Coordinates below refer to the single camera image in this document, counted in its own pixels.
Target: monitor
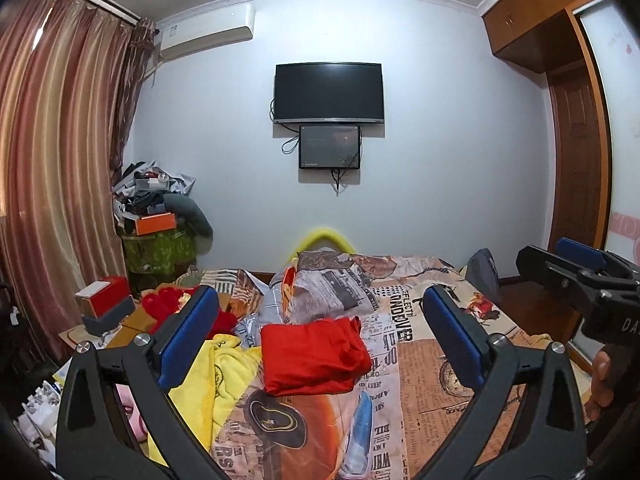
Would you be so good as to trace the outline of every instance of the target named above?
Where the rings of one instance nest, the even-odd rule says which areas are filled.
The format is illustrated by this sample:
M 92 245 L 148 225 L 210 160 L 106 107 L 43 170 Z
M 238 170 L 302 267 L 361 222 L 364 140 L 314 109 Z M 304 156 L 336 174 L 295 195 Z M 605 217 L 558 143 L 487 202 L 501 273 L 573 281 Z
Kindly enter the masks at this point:
M 277 65 L 273 116 L 275 123 L 383 123 L 382 65 Z
M 301 170 L 360 168 L 360 127 L 312 124 L 300 127 Z

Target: human hand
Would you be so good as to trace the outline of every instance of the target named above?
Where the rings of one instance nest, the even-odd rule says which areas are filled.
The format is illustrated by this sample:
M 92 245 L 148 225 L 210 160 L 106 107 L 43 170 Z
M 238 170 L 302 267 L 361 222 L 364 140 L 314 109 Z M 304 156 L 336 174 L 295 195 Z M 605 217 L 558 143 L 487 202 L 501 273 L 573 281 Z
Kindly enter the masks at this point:
M 613 402 L 613 390 L 604 383 L 611 368 L 611 358 L 600 351 L 593 360 L 593 377 L 591 378 L 591 398 L 584 409 L 589 420 L 597 420 L 603 408 Z

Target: wooden wardrobe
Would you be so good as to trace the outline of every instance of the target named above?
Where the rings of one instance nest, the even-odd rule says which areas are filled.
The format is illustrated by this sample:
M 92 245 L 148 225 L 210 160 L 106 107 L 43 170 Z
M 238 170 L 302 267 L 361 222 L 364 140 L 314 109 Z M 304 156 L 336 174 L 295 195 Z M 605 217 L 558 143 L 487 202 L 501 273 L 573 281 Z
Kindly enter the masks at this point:
M 546 73 L 556 128 L 548 250 L 561 237 L 603 248 L 611 153 L 604 93 L 574 10 L 593 0 L 500 0 L 482 18 L 495 56 Z

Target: wall-mounted air conditioner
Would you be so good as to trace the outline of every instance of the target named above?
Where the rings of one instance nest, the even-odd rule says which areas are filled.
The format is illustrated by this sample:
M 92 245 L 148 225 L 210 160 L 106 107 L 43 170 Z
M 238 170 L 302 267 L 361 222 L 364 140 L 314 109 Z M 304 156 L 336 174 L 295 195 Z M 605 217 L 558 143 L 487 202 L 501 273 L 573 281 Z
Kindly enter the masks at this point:
M 205 12 L 162 30 L 160 55 L 169 61 L 254 36 L 255 9 L 242 4 Z

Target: red cloth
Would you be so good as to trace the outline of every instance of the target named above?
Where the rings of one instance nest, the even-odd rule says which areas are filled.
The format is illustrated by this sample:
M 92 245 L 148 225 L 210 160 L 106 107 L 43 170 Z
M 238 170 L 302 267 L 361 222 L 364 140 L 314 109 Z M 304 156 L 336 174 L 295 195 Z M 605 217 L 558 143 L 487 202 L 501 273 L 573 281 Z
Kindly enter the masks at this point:
M 183 289 L 166 286 L 161 288 L 157 294 L 147 294 L 142 298 L 142 308 L 144 308 L 146 313 L 156 320 L 156 324 L 153 325 L 151 330 L 149 330 L 149 333 L 155 333 L 162 323 L 164 323 L 165 319 L 167 319 L 171 314 L 178 312 L 180 308 L 178 300 L 183 294 L 189 294 L 192 296 L 195 293 L 196 288 L 197 287 Z M 220 310 L 218 312 L 218 317 L 211 327 L 209 335 L 207 335 L 207 339 L 213 338 L 216 334 L 235 335 L 234 328 L 236 324 L 238 324 L 236 316 L 231 312 L 223 312 Z
M 272 396 L 343 394 L 371 370 L 357 317 L 269 324 L 260 337 L 264 389 Z

